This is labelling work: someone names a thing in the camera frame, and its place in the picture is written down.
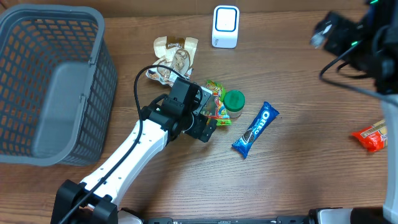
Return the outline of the orange cracker pack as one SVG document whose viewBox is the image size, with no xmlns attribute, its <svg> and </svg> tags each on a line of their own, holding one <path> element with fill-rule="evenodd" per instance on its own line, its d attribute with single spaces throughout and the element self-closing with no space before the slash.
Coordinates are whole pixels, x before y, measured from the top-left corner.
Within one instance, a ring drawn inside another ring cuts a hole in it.
<svg viewBox="0 0 398 224">
<path fill-rule="evenodd" d="M 387 144 L 386 121 L 380 120 L 367 128 L 351 133 L 368 152 L 377 152 Z"/>
</svg>

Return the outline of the green colourful candy bag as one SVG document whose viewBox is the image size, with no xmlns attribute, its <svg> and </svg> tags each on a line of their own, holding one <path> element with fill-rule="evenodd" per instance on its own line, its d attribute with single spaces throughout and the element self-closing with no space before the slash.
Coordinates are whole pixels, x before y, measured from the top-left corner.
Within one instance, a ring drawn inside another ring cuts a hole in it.
<svg viewBox="0 0 398 224">
<path fill-rule="evenodd" d="M 212 91 L 208 102 L 203 107 L 201 114 L 208 119 L 217 120 L 217 126 L 230 126 L 232 121 L 223 103 L 226 90 L 222 84 L 207 80 L 205 87 Z"/>
</svg>

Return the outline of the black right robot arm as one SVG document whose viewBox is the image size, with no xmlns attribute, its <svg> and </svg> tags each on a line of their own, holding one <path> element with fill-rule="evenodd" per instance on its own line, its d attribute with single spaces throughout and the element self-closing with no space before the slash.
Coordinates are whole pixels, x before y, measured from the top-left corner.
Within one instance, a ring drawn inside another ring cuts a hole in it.
<svg viewBox="0 0 398 224">
<path fill-rule="evenodd" d="M 321 209 L 309 218 L 314 223 L 397 223 L 397 0 L 365 3 L 369 9 L 359 22 L 330 11 L 315 26 L 310 43 L 336 55 L 321 70 L 321 81 L 381 101 L 389 141 L 386 199 L 382 210 Z M 340 60 L 362 71 L 363 78 L 373 78 L 376 91 L 325 78 L 324 73 Z"/>
</svg>

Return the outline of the blue Oreo cookie pack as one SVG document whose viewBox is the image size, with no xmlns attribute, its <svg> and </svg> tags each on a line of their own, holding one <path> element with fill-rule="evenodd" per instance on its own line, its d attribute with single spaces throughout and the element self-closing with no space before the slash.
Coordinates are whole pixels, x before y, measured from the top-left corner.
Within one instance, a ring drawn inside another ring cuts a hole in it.
<svg viewBox="0 0 398 224">
<path fill-rule="evenodd" d="M 247 158 L 253 143 L 278 115 L 279 112 L 269 102 L 265 101 L 253 122 L 249 125 L 244 134 L 232 144 L 232 147 L 237 150 L 244 159 Z"/>
</svg>

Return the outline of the beige brown snack pouch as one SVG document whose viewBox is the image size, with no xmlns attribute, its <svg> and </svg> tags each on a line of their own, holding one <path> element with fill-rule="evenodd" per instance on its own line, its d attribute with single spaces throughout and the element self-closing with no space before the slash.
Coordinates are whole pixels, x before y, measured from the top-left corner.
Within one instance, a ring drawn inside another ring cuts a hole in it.
<svg viewBox="0 0 398 224">
<path fill-rule="evenodd" d="M 193 71 L 193 61 L 197 51 L 198 39 L 193 37 L 158 37 L 154 41 L 154 52 L 158 58 L 154 65 L 169 67 L 186 80 L 190 80 Z M 166 68 L 150 68 L 146 77 L 156 80 L 162 85 L 173 86 L 178 75 Z"/>
</svg>

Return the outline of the green lid small jar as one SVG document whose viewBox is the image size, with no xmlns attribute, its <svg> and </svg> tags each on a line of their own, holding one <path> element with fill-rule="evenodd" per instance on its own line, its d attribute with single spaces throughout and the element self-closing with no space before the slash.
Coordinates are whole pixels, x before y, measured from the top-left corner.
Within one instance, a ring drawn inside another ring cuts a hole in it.
<svg viewBox="0 0 398 224">
<path fill-rule="evenodd" d="M 225 94 L 223 103 L 228 111 L 229 117 L 237 118 L 243 112 L 245 96 L 239 90 L 231 90 Z"/>
</svg>

